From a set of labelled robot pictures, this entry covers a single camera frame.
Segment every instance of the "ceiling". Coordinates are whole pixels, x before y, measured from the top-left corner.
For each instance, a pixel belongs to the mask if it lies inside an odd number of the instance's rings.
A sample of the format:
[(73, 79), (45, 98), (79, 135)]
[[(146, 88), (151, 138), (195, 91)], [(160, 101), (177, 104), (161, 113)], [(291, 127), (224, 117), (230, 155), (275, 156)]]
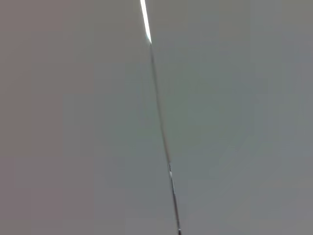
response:
[[(311, 8), (147, 0), (183, 234), (311, 234)], [(0, 233), (176, 234), (141, 14), (1, 1)]]

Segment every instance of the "gray surface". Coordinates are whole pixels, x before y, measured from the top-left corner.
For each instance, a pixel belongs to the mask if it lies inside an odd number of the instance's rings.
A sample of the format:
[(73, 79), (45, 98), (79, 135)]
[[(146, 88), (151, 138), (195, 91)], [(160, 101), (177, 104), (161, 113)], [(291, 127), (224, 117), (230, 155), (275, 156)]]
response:
[(1, 1), (0, 234), (176, 231), (139, 1)]
[(184, 234), (312, 234), (310, 12), (148, 2)]

